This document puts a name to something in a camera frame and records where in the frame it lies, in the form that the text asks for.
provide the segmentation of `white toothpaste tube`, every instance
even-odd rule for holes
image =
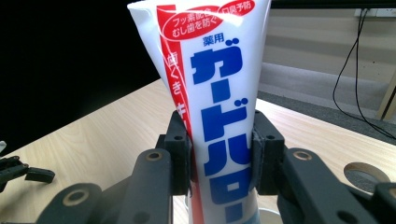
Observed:
[[[192,141],[190,223],[260,223],[250,144],[270,3],[128,5]]]

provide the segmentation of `wall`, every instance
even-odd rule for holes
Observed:
[[[356,40],[355,9],[272,9],[263,60],[338,75]],[[389,83],[396,71],[396,19],[367,18],[361,78]],[[344,75],[355,76],[353,53]]]

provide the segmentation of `black object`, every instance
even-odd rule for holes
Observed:
[[[55,177],[55,173],[51,170],[29,168],[29,165],[22,163],[18,156],[3,158],[0,160],[0,193],[3,192],[8,181],[23,175],[26,175],[25,180],[44,183],[51,183]]]
[[[160,135],[157,143],[163,149],[141,153],[130,177],[102,193],[92,184],[64,189],[36,224],[172,223],[172,195],[186,193],[186,179],[190,179],[188,171],[174,171],[180,167],[190,170],[190,141],[180,124],[175,112],[167,134]],[[378,184],[373,195],[342,184],[312,151],[287,149],[283,136],[259,111],[255,115],[251,153],[251,187],[260,195],[278,195],[284,224],[396,221],[396,183]]]

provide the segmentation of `table surface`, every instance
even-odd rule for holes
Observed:
[[[344,167],[355,161],[369,163],[396,181],[396,146],[262,100],[256,108],[284,135],[287,147],[316,152],[342,182],[350,184]],[[174,110],[170,93],[157,80],[7,155],[56,176],[51,184],[10,181],[0,193],[0,221],[35,222],[62,189],[77,183],[107,189],[126,178],[137,156],[166,133]],[[275,196],[259,196],[258,202],[277,211]],[[174,223],[188,223],[180,196],[174,197]]]

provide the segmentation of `bolt hole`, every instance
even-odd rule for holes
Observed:
[[[304,151],[295,151],[293,153],[294,157],[301,161],[310,161],[312,160],[312,156]]]
[[[75,189],[64,197],[65,206],[75,206],[88,199],[90,192],[87,189]]]
[[[337,216],[343,220],[345,223],[348,224],[357,224],[358,220],[350,213],[345,212],[345,211],[339,211],[337,213]]]
[[[134,215],[134,223],[142,224],[149,221],[149,214],[145,212],[139,212]]]
[[[146,156],[148,161],[158,161],[163,157],[163,154],[160,152],[151,152]]]

